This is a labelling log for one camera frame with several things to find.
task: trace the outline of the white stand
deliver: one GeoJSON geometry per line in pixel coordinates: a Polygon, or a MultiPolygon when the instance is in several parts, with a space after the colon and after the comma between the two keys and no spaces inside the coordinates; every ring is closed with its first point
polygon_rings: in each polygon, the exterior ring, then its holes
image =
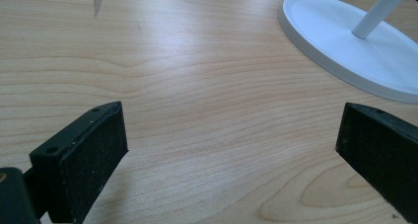
{"type": "Polygon", "coordinates": [[[338,0],[285,0],[279,22],[301,51],[338,78],[418,103],[418,44],[382,22],[400,1],[379,0],[366,15],[338,0]]]}

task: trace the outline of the white pole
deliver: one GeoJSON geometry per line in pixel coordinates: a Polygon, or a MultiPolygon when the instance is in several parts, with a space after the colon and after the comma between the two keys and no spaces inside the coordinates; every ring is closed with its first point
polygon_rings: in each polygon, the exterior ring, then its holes
{"type": "Polygon", "coordinates": [[[352,31],[365,39],[402,0],[379,0],[352,31]]]}

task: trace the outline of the white lamp base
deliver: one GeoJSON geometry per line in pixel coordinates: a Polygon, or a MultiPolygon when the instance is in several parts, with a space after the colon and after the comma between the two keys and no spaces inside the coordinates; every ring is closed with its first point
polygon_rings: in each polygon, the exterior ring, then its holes
{"type": "Polygon", "coordinates": [[[279,22],[289,39],[336,77],[369,93],[418,103],[418,44],[381,22],[366,39],[351,31],[366,12],[338,0],[285,0],[279,22]]]}

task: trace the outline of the screw hole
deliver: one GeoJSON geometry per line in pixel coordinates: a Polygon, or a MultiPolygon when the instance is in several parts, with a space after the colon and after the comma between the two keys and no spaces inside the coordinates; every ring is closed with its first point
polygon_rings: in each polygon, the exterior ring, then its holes
{"type": "Polygon", "coordinates": [[[7,174],[6,173],[0,173],[0,183],[2,183],[4,180],[6,180],[7,174]]]}
{"type": "Polygon", "coordinates": [[[56,147],[51,147],[51,148],[48,148],[48,149],[46,150],[46,153],[51,154],[51,153],[54,153],[54,152],[56,152],[56,151],[58,151],[58,148],[56,148],[56,147]]]}

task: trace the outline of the wooden table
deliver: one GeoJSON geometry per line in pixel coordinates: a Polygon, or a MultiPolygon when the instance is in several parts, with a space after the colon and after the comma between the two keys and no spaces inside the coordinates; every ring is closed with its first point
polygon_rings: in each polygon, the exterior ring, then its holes
{"type": "MultiPolygon", "coordinates": [[[[334,146],[346,102],[413,124],[418,107],[309,60],[282,2],[0,0],[0,166],[26,171],[47,138],[121,100],[130,152],[85,223],[405,223],[334,146]]],[[[404,0],[387,21],[417,41],[417,13],[404,0]]]]}

